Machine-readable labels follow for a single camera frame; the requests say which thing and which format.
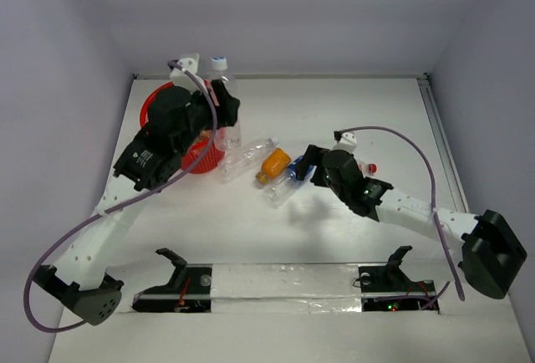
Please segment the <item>clear bottle red cap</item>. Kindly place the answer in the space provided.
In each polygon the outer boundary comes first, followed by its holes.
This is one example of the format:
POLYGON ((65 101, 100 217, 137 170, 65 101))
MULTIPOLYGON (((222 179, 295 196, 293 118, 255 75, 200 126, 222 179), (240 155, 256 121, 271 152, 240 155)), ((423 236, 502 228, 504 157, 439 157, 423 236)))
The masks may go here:
POLYGON ((357 160, 357 165, 364 176, 374 176, 378 170, 374 163, 368 163, 362 160, 357 160))

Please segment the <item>large blue label clear bottle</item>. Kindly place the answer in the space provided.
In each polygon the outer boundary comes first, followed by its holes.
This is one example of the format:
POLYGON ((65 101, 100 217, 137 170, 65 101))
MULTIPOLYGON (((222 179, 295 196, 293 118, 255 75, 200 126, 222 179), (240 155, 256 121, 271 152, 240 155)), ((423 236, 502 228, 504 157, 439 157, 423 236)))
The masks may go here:
POLYGON ((242 145, 242 134, 238 119, 239 99, 237 82, 231 72, 227 58, 215 56, 210 59, 208 84, 217 101, 217 134, 215 145, 218 150, 230 153, 242 145))

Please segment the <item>clear plastic bottle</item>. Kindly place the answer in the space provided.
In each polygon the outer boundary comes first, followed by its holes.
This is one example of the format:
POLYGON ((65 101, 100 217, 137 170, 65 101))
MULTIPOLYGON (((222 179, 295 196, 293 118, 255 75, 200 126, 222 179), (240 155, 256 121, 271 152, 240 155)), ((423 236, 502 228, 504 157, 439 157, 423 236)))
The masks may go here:
POLYGON ((254 140, 229 150, 218 163, 218 172, 224 182, 230 182, 265 160, 278 146, 277 137, 254 140))

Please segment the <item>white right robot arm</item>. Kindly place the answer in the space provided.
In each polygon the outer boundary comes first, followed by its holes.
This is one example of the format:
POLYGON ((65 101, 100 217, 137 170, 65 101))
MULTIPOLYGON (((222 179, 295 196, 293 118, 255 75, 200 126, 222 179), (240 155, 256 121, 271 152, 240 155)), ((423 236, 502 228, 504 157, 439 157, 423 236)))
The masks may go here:
POLYGON ((527 259, 505 217, 493 210, 481 215, 455 212, 408 196, 391 184, 366 177, 344 149, 307 148, 296 165, 302 181, 310 174, 317 187, 327 187, 354 214, 409 229, 444 243, 453 268, 477 292, 503 299, 527 259))

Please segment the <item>short orange juice bottle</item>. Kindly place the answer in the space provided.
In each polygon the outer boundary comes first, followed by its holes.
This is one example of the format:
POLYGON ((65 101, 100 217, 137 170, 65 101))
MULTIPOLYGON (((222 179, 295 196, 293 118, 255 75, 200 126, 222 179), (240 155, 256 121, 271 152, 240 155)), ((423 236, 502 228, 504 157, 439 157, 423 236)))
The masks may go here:
POLYGON ((262 163, 255 178, 259 185, 265 186, 279 176, 290 164, 291 157, 281 148, 276 148, 262 163))

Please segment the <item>small blue label bottle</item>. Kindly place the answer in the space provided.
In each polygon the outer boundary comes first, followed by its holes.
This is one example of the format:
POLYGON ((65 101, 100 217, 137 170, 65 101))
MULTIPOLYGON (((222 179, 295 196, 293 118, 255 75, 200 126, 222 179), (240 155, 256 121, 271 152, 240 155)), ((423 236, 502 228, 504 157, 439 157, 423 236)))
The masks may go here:
POLYGON ((288 177, 293 182, 299 182, 298 174, 297 174, 297 165, 301 162, 303 159, 303 155, 299 156, 295 160, 293 160, 287 167, 286 173, 288 174, 288 177))

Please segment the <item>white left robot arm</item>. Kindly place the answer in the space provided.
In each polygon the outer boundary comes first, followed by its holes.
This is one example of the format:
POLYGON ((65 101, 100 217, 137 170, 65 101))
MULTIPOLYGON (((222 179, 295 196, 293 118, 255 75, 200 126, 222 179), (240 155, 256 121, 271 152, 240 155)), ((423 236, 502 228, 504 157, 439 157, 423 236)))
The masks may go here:
POLYGON ((123 150, 113 166, 112 176, 93 215, 63 235, 60 246, 76 239, 54 262, 36 262, 23 291, 24 312, 41 331, 30 308, 33 284, 53 296, 75 314, 82 325, 99 325, 107 320, 121 300, 123 282, 106 270, 148 198, 161 192, 191 171, 182 161, 204 132, 209 132, 205 155, 215 141, 214 134, 237 123, 239 99, 228 91, 222 79, 210 84, 195 81, 192 89, 162 86, 147 105, 146 122, 123 150))

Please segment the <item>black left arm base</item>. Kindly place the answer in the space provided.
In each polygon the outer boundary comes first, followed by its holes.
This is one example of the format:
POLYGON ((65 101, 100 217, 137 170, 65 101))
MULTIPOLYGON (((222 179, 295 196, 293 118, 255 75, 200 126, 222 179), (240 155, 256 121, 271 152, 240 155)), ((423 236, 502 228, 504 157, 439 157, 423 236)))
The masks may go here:
POLYGON ((212 266, 190 265, 169 248, 155 253, 171 262, 173 272, 166 283, 139 292, 132 309, 137 313, 210 313, 212 266))

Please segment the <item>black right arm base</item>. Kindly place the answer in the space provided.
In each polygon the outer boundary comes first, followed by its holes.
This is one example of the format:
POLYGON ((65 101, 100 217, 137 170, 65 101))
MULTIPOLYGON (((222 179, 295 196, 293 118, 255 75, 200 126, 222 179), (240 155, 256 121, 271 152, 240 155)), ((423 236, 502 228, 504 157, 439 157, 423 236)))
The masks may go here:
POLYGON ((400 269, 411 246, 399 247, 383 265, 359 266, 352 286, 360 290, 363 312, 435 311, 438 302, 434 282, 410 280, 400 269))

